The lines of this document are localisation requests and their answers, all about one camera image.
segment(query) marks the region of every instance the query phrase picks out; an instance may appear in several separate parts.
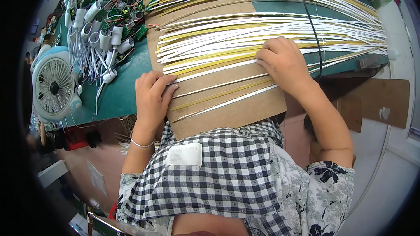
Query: electric fan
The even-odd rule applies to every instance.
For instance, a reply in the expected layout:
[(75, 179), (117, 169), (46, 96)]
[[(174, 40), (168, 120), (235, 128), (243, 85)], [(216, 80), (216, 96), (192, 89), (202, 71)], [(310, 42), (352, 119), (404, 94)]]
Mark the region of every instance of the electric fan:
[(79, 108), (77, 85), (66, 46), (40, 51), (32, 74), (34, 112), (40, 122), (61, 121), (71, 109)]

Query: green workbench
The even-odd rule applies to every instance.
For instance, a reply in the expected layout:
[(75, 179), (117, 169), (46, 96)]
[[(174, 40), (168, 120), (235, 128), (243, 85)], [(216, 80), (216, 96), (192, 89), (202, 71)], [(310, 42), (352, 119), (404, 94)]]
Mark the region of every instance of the green workbench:
[[(253, 2), (256, 12), (272, 12), (276, 9), (278, 12), (301, 13), (306, 14), (302, 3), (296, 2)], [(330, 17), (335, 19), (351, 20), (348, 16), (338, 13), (326, 7), (312, 4), (307, 5), (310, 14)], [(60, 45), (67, 46), (67, 31), (64, 26), (64, 18), (61, 18), (56, 27), (55, 36), (61, 33)], [(63, 126), (74, 126), (76, 124), (84, 124), (94, 121), (100, 121), (108, 118), (115, 118), (129, 114), (137, 113), (134, 82), (142, 73), (152, 70), (150, 63), (149, 50), (147, 47), (147, 39), (144, 37), (141, 41), (136, 42), (135, 49), (125, 60), (126, 63), (117, 68), (118, 76), (110, 83), (104, 86), (101, 96), (98, 100), (98, 115), (95, 115), (95, 98), (97, 86), (95, 84), (83, 84), (83, 92), (80, 95), (82, 107), (73, 111), (72, 116), (69, 115), (62, 121)], [(343, 51), (327, 51), (322, 53), (323, 60), (332, 59), (338, 56), (348, 54)], [(322, 70), (323, 75), (335, 74), (344, 71), (351, 71), (357, 68), (357, 61), (367, 58), (375, 54), (367, 54), (362, 57), (354, 58), (343, 63), (328, 67)], [(309, 53), (304, 55), (307, 64), (319, 62), (319, 54)], [(378, 55), (378, 63), (388, 63), (386, 56)]]

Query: black cable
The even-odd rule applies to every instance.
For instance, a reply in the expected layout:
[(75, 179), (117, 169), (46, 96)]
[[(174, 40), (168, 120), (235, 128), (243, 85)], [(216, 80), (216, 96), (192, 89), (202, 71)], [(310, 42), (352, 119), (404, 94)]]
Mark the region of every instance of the black cable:
[(305, 2), (305, 0), (302, 0), (302, 2), (303, 2), (303, 5), (304, 5), (304, 7), (305, 7), (306, 14), (308, 15), (309, 22), (311, 22), (311, 26), (312, 26), (312, 29), (313, 29), (314, 34), (315, 34), (316, 43), (317, 43), (317, 45), (318, 45), (318, 53), (319, 53), (319, 75), (318, 75), (318, 81), (319, 81), (319, 79), (321, 79), (321, 74), (322, 74), (322, 56), (321, 56), (321, 47), (319, 46), (318, 36), (316, 35), (315, 27), (314, 27), (314, 24), (312, 23), (311, 16), (309, 15), (309, 11), (308, 11), (308, 8), (307, 8), (307, 6), (306, 6), (306, 2)]

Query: wooden board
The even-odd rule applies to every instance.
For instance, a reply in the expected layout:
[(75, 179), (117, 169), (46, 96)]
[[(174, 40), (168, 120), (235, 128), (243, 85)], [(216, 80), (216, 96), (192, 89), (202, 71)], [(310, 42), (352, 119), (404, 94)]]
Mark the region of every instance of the wooden board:
[[(176, 12), (169, 13), (163, 17), (156, 17), (146, 15), (145, 20), (146, 24), (162, 24), (169, 20), (172, 20), (176, 17), (182, 16), (184, 14), (190, 13), (194, 10), (202, 9), (209, 6), (214, 6), (224, 2), (236, 2), (239, 0), (218, 0), (214, 2), (207, 2), (203, 4), (198, 4), (195, 6), (187, 7)], [(207, 17), (220, 14), (233, 14), (233, 13), (246, 13), (246, 12), (255, 12), (255, 9), (251, 2), (237, 3), (223, 7), (217, 7), (195, 13), (181, 20), (189, 20), (199, 17)], [(147, 32), (147, 44), (150, 53), (150, 61), (152, 63), (152, 68), (154, 70), (163, 70), (163, 66), (157, 63), (157, 57), (155, 54), (156, 45), (158, 43), (158, 37), (163, 34), (163, 32), (156, 31), (155, 29), (150, 29)], [(199, 76), (197, 78), (186, 80), (180, 82), (179, 88), (176, 90), (174, 95), (179, 95), (182, 93), (187, 93), (192, 90), (202, 89), (205, 87), (210, 87), (213, 85), (221, 84), (228, 81), (238, 80), (249, 76), (258, 75), (261, 73), (266, 73), (266, 71), (258, 64), (249, 64), (245, 66), (240, 66), (237, 68), (226, 69), (224, 71), (219, 71), (211, 73), (205, 76)], [(170, 122), (174, 121), (180, 116), (186, 114), (194, 113), (200, 111), (204, 108), (211, 107), (213, 105), (219, 104), (221, 102), (230, 100), (232, 98), (238, 97), (239, 95), (244, 95), (249, 92), (258, 90), (263, 86), (268, 86), (270, 83), (261, 84), (258, 86), (250, 87), (245, 90), (241, 90), (229, 95), (218, 97), (216, 99), (202, 102), (190, 107), (182, 108), (176, 111), (171, 111), (171, 107), (178, 106), (190, 101), (197, 100), (202, 97), (210, 96), (222, 91), (226, 91), (238, 86), (242, 86), (262, 78), (248, 80), (229, 86), (218, 87), (213, 90), (208, 90), (201, 93), (192, 94), (185, 97), (180, 97), (173, 99), (169, 104), (169, 110), (167, 113), (168, 119)], [(263, 92), (259, 95), (244, 99), (242, 101), (235, 102), (228, 106), (215, 109), (191, 118), (186, 118), (175, 123), (171, 123), (172, 131), (175, 134), (176, 139), (183, 139), (190, 137), (201, 132), (205, 132), (214, 128), (219, 127), (241, 127), (247, 124), (257, 122), (259, 120), (269, 118), (276, 114), (280, 114), (286, 111), (286, 102), (284, 99), (283, 91), (280, 88), (274, 88)]]
[(406, 128), (409, 86), (408, 80), (369, 79), (346, 96), (362, 99), (363, 118)]
[(347, 128), (360, 133), (362, 131), (362, 98), (344, 96), (332, 103), (343, 117)]

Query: bangle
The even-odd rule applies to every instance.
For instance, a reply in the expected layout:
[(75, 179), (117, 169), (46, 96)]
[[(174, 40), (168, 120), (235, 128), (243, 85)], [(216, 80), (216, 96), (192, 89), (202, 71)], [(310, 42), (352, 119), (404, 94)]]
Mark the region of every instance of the bangle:
[(135, 142), (134, 142), (134, 140), (133, 140), (133, 131), (131, 131), (131, 134), (130, 134), (130, 139), (131, 139), (131, 142), (132, 142), (134, 145), (136, 145), (136, 146), (138, 146), (138, 147), (140, 147), (140, 148), (148, 148), (148, 147), (152, 146), (153, 144), (155, 144), (155, 140), (153, 140), (153, 141), (152, 141), (152, 143), (150, 143), (150, 144), (149, 144), (149, 145), (147, 145), (147, 146), (142, 146), (142, 145), (139, 145), (139, 144), (135, 143)]

